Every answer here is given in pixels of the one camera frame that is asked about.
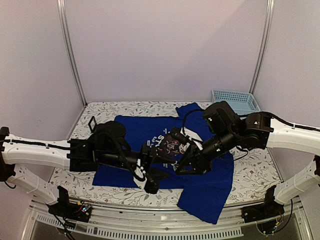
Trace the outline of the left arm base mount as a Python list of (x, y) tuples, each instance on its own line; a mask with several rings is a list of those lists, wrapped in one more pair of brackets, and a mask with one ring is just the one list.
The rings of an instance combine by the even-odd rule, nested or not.
[(92, 214), (92, 205), (83, 201), (72, 203), (69, 201), (69, 193), (62, 186), (58, 186), (57, 203), (48, 206), (48, 212), (57, 217), (88, 223)]

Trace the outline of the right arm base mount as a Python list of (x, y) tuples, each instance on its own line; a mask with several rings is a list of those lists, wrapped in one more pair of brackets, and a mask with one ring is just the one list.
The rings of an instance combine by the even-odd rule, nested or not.
[[(285, 213), (284, 205), (275, 202), (274, 192), (276, 186), (270, 187), (264, 196), (264, 201), (261, 204), (246, 206), (241, 209), (241, 217), (245, 223), (265, 220), (272, 217), (282, 217)], [(279, 226), (278, 220), (271, 220), (268, 222), (258, 223), (257, 229), (260, 233), (265, 235), (274, 234)]]

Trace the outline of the blue printed t-shirt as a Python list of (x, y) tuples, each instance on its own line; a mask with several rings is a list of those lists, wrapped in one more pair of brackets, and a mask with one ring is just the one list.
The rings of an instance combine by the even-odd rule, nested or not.
[[(200, 106), (193, 102), (177, 107), (173, 116), (123, 116), (115, 121), (126, 128), (125, 140), (133, 151), (140, 151), (142, 144), (160, 148), (166, 156), (179, 161), (186, 146), (170, 138), (172, 128), (184, 128), (196, 133), (202, 141), (214, 135), (202, 117)], [(154, 163), (152, 168), (169, 174), (160, 180), (160, 189), (182, 189), (177, 206), (207, 223), (216, 224), (231, 192), (234, 173), (234, 158), (230, 152), (212, 161), (212, 170), (204, 175), (177, 175), (171, 164)]]

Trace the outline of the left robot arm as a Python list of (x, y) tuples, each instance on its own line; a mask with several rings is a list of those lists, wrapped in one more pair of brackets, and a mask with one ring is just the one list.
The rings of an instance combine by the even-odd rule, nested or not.
[(38, 197), (48, 206), (54, 206), (63, 216), (74, 213), (68, 191), (50, 187), (44, 180), (28, 171), (23, 165), (41, 165), (71, 172), (96, 171), (107, 165), (129, 171), (136, 185), (147, 193), (156, 194), (162, 173), (153, 175), (152, 163), (173, 163), (161, 149), (143, 144), (133, 151), (125, 140), (126, 128), (117, 121), (89, 123), (91, 135), (87, 139), (70, 139), (58, 142), (39, 141), (17, 137), (8, 127), (0, 129), (0, 180), (11, 182)]

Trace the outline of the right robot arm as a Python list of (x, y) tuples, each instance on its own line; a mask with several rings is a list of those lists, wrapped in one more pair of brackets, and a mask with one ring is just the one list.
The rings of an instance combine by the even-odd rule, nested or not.
[(240, 205), (261, 201), (267, 189), (289, 179), (304, 168), (313, 156), (296, 150), (254, 149), (247, 156), (236, 149), (213, 161), (204, 175), (182, 175), (183, 202), (194, 205), (196, 198), (213, 206)]

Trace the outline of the light blue plastic basket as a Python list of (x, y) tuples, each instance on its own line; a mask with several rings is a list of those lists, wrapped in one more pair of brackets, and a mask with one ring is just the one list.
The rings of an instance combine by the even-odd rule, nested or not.
[(214, 103), (226, 101), (239, 115), (246, 115), (261, 111), (255, 97), (248, 92), (212, 89), (211, 100)]

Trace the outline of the black brooch box yellow brooch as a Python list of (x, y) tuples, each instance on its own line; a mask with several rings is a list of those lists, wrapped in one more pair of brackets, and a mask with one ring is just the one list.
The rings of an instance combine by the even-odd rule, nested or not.
[(96, 121), (96, 118), (95, 116), (92, 116), (88, 122), (88, 127), (89, 127), (89, 130), (91, 133), (94, 133), (95, 132), (95, 129), (97, 127), (97, 121)]

